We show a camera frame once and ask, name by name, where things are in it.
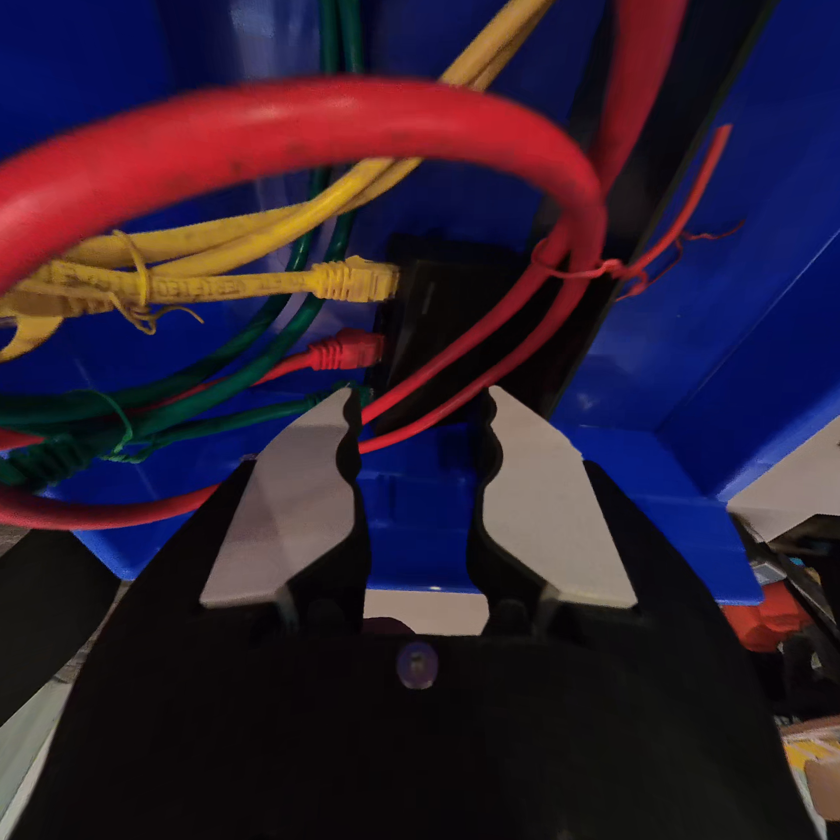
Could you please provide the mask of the red plastic object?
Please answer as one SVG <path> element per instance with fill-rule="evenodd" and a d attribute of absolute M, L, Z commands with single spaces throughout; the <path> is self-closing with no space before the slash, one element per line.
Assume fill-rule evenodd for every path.
<path fill-rule="evenodd" d="M 785 639 L 813 625 L 813 620 L 778 581 L 763 587 L 763 601 L 758 605 L 721 605 L 732 630 L 745 649 L 770 654 Z"/>

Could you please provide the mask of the red twist tie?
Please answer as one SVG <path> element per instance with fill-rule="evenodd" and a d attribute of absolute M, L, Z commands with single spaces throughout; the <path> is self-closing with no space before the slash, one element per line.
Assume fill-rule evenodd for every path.
<path fill-rule="evenodd" d="M 700 165 L 698 174 L 691 185 L 688 196 L 679 213 L 658 242 L 638 257 L 638 259 L 636 259 L 632 264 L 627 265 L 619 259 L 606 259 L 602 260 L 595 268 L 586 271 L 561 271 L 559 269 L 552 268 L 543 261 L 543 247 L 548 243 L 548 239 L 545 238 L 539 241 L 532 251 L 530 258 L 531 265 L 543 270 L 548 277 L 554 277 L 561 280 L 590 281 L 599 279 L 603 276 L 609 276 L 619 282 L 626 284 L 630 283 L 631 286 L 628 290 L 626 290 L 618 298 L 618 300 L 625 300 L 640 296 L 646 291 L 646 289 L 650 288 L 656 281 L 675 268 L 684 255 L 687 243 L 701 240 L 715 241 L 727 238 L 737 233 L 743 225 L 743 222 L 739 222 L 735 227 L 722 234 L 692 234 L 686 228 L 686 225 L 690 221 L 693 213 L 697 210 L 700 199 L 704 196 L 711 178 L 718 167 L 723 152 L 726 150 L 728 145 L 731 133 L 732 124 L 730 123 L 724 124 L 715 129 L 707 148 L 706 155 Z M 648 267 L 671 248 L 676 250 L 675 259 L 666 268 L 663 268 L 656 276 L 651 277 L 648 273 Z"/>

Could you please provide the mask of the blue plastic bin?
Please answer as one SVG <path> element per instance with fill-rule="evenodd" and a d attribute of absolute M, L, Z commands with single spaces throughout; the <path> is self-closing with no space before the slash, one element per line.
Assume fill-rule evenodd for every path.
<path fill-rule="evenodd" d="M 364 67 L 438 77 L 505 2 L 360 2 Z M 556 2 L 491 90 L 581 145 L 601 105 L 612 2 Z M 191 89 L 319 68 L 318 2 L 2 2 L 2 159 L 63 130 Z M 723 604 L 761 590 L 724 504 L 838 412 L 838 2 L 774 2 L 709 130 L 733 131 L 675 268 L 612 306 L 553 411 Z M 650 239 L 667 229 L 707 133 Z M 360 210 L 350 253 L 393 235 L 528 253 L 551 211 L 496 173 L 426 164 Z M 2 365 L 2 393 L 157 381 L 223 345 L 261 301 L 196 308 L 142 335 L 117 312 L 66 322 Z M 476 468 L 464 423 L 366 455 L 360 483 L 377 588 L 474 591 L 466 538 Z M 68 502 L 174 497 L 224 480 L 288 421 L 95 462 L 48 490 Z"/>

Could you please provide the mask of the black ethernet switch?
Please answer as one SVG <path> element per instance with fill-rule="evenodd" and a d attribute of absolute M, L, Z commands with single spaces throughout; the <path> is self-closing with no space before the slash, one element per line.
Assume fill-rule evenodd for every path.
<path fill-rule="evenodd" d="M 377 396 L 404 382 L 466 333 L 505 296 L 529 265 L 523 253 L 497 245 L 394 234 L 386 260 L 400 269 L 395 297 L 381 304 L 374 330 L 384 334 L 382 362 L 369 375 Z M 611 300 L 615 281 L 590 282 L 576 310 L 551 340 L 499 381 L 520 403 L 550 418 Z M 370 425 L 376 436 L 396 431 L 443 405 L 515 350 L 539 325 L 561 289 L 547 279 L 499 330 L 436 374 Z"/>

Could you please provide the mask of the yellow twist tie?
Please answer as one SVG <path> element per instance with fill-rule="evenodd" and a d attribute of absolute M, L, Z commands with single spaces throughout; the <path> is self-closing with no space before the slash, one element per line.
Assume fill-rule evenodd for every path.
<path fill-rule="evenodd" d="M 204 320 L 194 310 L 185 306 L 167 305 L 156 310 L 152 310 L 150 307 L 152 287 L 151 271 L 147 266 L 144 257 L 141 255 L 140 250 L 128 234 L 121 230 L 114 229 L 112 231 L 112 236 L 120 241 L 128 250 L 134 263 L 135 274 L 137 277 L 136 285 L 139 294 L 137 306 L 129 307 L 127 304 L 123 303 L 116 293 L 109 293 L 109 299 L 113 307 L 120 312 L 120 314 L 122 314 L 128 322 L 146 335 L 155 335 L 158 329 L 158 321 L 170 312 L 185 312 L 199 323 L 204 324 Z"/>

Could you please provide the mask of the green twist tie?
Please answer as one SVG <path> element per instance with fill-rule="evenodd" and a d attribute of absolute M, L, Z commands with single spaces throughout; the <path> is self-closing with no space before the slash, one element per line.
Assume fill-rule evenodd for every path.
<path fill-rule="evenodd" d="M 107 393 L 99 392 L 91 388 L 76 389 L 74 393 L 92 395 L 97 399 L 104 401 L 111 407 L 112 413 L 115 414 L 122 423 L 123 434 L 120 441 L 116 445 L 114 445 L 108 452 L 101 452 L 100 454 L 97 454 L 97 458 L 99 460 L 111 463 L 131 464 L 136 466 L 142 464 L 147 458 L 149 458 L 153 454 L 152 447 L 143 448 L 142 450 L 136 453 L 125 453 L 123 451 L 126 446 L 133 442 L 134 430 L 133 425 L 129 420 L 126 412 L 123 410 L 123 408 L 115 398 L 113 398 Z"/>

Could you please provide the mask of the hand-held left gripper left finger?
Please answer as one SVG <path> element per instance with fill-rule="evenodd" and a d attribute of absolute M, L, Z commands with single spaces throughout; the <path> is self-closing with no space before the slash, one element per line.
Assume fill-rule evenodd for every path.
<path fill-rule="evenodd" d="M 266 446 L 207 577 L 204 607 L 324 598 L 362 607 L 371 541 L 360 432 L 361 396 L 340 387 Z"/>

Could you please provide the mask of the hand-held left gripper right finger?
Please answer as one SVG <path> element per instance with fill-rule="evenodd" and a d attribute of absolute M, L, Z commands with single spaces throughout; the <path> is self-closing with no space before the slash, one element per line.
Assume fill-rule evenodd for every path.
<path fill-rule="evenodd" d="M 581 453 L 499 386 L 481 397 L 467 571 L 490 607 L 634 607 Z"/>

